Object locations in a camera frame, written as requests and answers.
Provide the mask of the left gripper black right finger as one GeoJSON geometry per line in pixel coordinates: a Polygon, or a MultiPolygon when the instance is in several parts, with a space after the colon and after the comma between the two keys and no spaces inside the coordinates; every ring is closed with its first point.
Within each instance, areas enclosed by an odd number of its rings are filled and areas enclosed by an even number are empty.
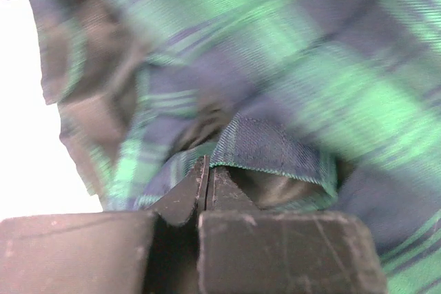
{"type": "Polygon", "coordinates": [[[261,211],[224,167],[198,219],[201,293],[386,293],[369,229],[340,212],[261,211]]]}

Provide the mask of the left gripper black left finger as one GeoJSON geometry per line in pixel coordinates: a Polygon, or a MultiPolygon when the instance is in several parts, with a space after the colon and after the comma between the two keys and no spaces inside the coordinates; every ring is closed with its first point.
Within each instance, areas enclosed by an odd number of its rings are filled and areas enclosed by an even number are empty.
{"type": "Polygon", "coordinates": [[[197,293],[209,158],[142,211],[1,222],[2,293],[197,293]]]}

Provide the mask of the green plaid skirt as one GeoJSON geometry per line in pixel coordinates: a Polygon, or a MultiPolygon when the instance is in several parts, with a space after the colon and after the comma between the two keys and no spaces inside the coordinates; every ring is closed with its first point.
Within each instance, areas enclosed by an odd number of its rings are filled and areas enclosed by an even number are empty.
{"type": "Polygon", "coordinates": [[[440,292],[440,0],[30,0],[42,88],[106,211],[203,153],[305,180],[371,229],[391,293],[440,292]]]}

